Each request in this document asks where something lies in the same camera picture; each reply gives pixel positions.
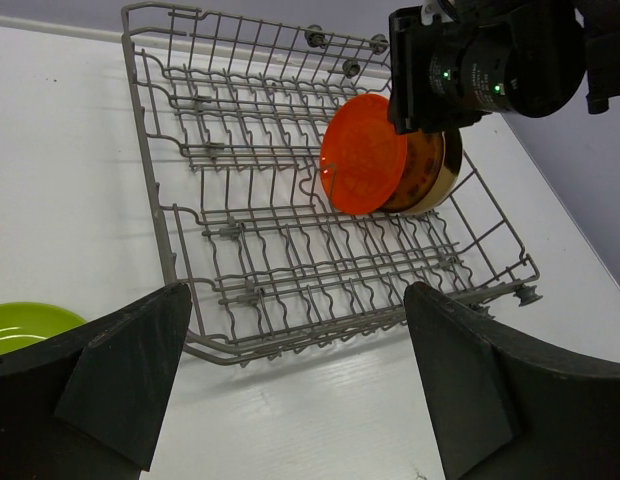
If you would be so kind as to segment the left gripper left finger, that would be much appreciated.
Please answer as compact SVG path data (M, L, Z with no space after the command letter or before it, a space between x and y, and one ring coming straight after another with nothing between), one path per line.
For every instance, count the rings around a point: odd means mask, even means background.
M149 470L191 317L174 283L0 356L0 479Z

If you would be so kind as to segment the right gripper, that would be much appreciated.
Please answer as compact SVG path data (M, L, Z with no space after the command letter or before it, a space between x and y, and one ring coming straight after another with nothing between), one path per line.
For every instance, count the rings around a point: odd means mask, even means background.
M586 71L584 31L569 1L426 1L389 16L399 134L438 133L490 113L549 116Z

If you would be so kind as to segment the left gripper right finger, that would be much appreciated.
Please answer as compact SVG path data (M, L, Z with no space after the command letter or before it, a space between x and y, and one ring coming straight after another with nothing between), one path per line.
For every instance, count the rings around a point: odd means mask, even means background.
M449 479L620 479L620 363L491 320L424 283L404 307Z

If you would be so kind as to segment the yellow patterned plate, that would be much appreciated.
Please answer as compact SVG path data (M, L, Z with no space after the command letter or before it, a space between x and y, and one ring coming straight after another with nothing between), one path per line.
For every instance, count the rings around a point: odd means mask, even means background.
M380 207L384 213L422 215L453 190L463 162L459 129L407 135L407 156L399 185Z

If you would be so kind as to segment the lime green plate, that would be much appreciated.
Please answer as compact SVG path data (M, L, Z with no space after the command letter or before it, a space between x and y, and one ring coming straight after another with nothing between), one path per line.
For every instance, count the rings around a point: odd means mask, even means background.
M78 314L50 304L0 304L0 355L47 340L85 323Z

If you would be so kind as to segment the orange plate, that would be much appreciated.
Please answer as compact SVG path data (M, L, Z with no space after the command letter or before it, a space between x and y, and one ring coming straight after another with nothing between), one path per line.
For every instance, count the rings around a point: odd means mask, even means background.
M338 109L328 125L319 173L326 196L341 212L374 212L399 185L407 139L388 121L388 107L389 100L381 95L357 95Z

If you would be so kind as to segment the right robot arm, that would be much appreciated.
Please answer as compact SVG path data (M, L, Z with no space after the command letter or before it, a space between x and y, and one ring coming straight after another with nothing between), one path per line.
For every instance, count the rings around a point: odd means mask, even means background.
M544 118L581 84L591 115L620 96L620 1L426 1L390 15L389 42L399 134Z

